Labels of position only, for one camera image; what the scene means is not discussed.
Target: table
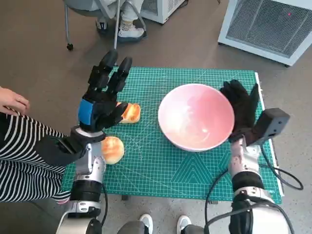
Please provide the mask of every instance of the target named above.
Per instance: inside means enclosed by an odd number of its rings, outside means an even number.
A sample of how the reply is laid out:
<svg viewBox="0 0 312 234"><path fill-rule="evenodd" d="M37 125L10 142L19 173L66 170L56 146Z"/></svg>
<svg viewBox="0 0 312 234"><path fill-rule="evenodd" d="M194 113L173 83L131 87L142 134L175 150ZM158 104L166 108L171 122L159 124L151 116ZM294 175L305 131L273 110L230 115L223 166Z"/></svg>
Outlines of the table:
<svg viewBox="0 0 312 234"><path fill-rule="evenodd" d="M202 83L219 89L223 81L237 79L250 92L259 83L258 74L243 70L205 70L185 68L132 67L119 101L139 103L141 120L136 124L118 124L105 130L119 137L125 145L125 155L115 165L108 165L104 183L108 193L174 198L205 199L215 178L226 170L230 158L228 142L202 153L176 148L161 132L157 111L161 100L172 89L187 83ZM264 109L262 95L256 111ZM271 141L265 143L271 163L277 166ZM261 156L259 161L265 163ZM281 203L282 186L267 168L261 168L265 188L276 203ZM75 164L67 166L62 189L70 190ZM229 174L215 187L211 200L231 201L232 183Z"/></svg>

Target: shoe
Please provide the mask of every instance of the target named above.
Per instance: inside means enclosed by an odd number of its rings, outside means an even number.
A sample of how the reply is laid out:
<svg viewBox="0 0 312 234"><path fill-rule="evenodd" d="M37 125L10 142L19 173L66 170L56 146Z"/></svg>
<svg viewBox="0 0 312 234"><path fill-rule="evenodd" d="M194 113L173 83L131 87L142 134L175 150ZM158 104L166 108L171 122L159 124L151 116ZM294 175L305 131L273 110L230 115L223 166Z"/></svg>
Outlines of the shoe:
<svg viewBox="0 0 312 234"><path fill-rule="evenodd" d="M97 19L96 27L97 27L97 31L100 34L106 34L107 33L107 19L104 17L102 17L101 19Z"/></svg>
<svg viewBox="0 0 312 234"><path fill-rule="evenodd" d="M190 218L188 218L186 215L182 215L179 220L177 221L176 225L176 233L181 234L181 231L187 226L192 224Z"/></svg>
<svg viewBox="0 0 312 234"><path fill-rule="evenodd" d="M136 28L133 24L129 30L123 30L119 28L118 41L119 42L136 42L142 40L144 37L144 29Z"/></svg>
<svg viewBox="0 0 312 234"><path fill-rule="evenodd" d="M144 223L146 227L148 227L148 233L153 233L153 220L149 214L144 214L141 216L140 221Z"/></svg>

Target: pants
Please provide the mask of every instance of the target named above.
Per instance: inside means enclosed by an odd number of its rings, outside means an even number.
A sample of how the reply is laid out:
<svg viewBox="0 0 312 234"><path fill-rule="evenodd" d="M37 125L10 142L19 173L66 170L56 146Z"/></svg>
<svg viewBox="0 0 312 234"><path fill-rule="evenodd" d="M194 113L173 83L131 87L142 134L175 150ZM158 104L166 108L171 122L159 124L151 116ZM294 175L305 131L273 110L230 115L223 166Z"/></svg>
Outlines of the pants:
<svg viewBox="0 0 312 234"><path fill-rule="evenodd" d="M148 234L148 227L141 221L131 221L122 226L117 234ZM188 225L181 234L204 234L204 229L195 225Z"/></svg>
<svg viewBox="0 0 312 234"><path fill-rule="evenodd" d="M115 8L117 9L117 0L103 0L107 5L114 4ZM137 14L133 10L132 6L128 4L128 2L132 2L133 6L137 9L138 12L141 11L141 7L144 0L126 0L124 3L124 7L121 12L121 18L123 21L132 22L137 20Z"/></svg>
<svg viewBox="0 0 312 234"><path fill-rule="evenodd" d="M64 136L28 116L0 113L0 202L70 196L61 190L65 167L48 165L34 149L45 135Z"/></svg>

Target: human hand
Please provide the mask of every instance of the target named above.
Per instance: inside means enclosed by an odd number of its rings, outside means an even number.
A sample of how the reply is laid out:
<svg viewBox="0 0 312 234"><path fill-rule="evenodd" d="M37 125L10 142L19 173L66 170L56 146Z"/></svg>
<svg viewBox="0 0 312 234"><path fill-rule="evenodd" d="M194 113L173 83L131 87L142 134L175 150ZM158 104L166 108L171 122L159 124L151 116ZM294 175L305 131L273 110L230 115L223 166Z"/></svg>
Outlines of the human hand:
<svg viewBox="0 0 312 234"><path fill-rule="evenodd" d="M0 87L0 112L17 116L13 110L26 114L29 109L29 101L12 90Z"/></svg>
<svg viewBox="0 0 312 234"><path fill-rule="evenodd" d="M248 95L244 86L238 80L233 79L230 82L225 81L220 91L229 100L234 110L235 125L233 132L252 128L259 102L258 84L253 86L250 95Z"/></svg>

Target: pink bowl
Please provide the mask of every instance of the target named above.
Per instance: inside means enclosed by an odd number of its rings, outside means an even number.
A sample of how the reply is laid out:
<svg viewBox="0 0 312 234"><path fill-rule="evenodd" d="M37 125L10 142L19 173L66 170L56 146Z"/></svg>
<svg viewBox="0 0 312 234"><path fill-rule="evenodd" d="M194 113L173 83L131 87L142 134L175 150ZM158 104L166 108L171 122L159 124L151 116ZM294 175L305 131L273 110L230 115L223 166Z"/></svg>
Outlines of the pink bowl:
<svg viewBox="0 0 312 234"><path fill-rule="evenodd" d="M234 127L231 104L218 90L186 84L170 91L158 110L164 135L183 150L200 152L222 144Z"/></svg>

